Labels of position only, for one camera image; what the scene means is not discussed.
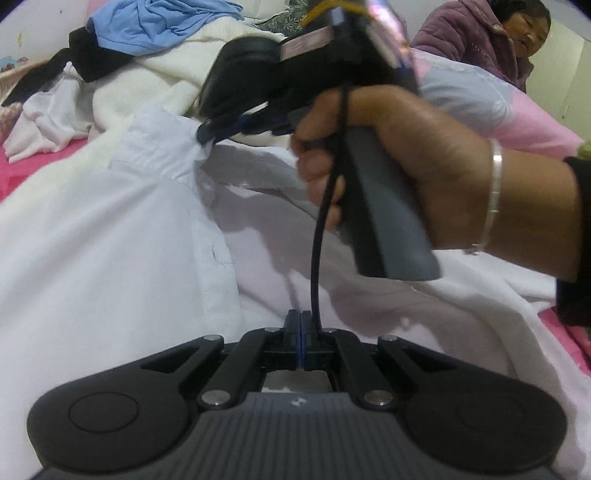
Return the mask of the person's right forearm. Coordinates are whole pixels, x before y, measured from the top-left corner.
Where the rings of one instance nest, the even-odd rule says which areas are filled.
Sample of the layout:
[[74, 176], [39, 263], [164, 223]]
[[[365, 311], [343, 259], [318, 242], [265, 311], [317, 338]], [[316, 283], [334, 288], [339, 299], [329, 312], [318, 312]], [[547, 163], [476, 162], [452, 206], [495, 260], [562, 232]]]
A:
[[506, 149], [485, 251], [563, 281], [578, 275], [582, 200], [564, 161]]

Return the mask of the person's right hand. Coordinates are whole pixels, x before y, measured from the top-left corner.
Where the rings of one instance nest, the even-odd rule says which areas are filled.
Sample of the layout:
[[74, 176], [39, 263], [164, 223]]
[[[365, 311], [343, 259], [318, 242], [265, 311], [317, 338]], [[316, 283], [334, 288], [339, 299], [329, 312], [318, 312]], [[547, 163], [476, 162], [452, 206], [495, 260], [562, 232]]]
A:
[[[370, 86], [348, 96], [346, 121], [369, 127], [417, 188], [437, 249], [467, 249], [484, 227], [491, 172], [487, 140], [418, 96], [396, 86]], [[334, 157], [315, 146], [338, 130], [342, 94], [322, 93], [291, 136], [308, 198], [322, 204]]]

